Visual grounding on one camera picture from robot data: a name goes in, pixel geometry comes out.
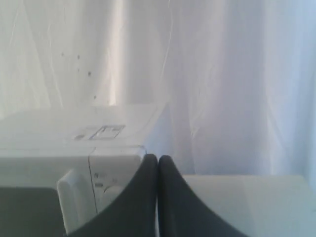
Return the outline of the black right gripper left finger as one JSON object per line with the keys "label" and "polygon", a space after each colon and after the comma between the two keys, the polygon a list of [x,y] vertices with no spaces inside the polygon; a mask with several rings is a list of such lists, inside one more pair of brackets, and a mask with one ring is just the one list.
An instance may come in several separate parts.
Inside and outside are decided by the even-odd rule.
{"label": "black right gripper left finger", "polygon": [[155,237],[158,159],[144,156],[140,167],[115,200],[69,237]]}

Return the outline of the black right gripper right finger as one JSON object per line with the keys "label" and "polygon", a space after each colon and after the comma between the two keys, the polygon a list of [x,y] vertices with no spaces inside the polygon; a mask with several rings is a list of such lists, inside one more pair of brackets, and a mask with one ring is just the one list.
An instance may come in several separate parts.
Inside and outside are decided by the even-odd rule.
{"label": "black right gripper right finger", "polygon": [[172,157],[158,161],[158,227],[161,237],[239,237],[241,231],[193,192]]}

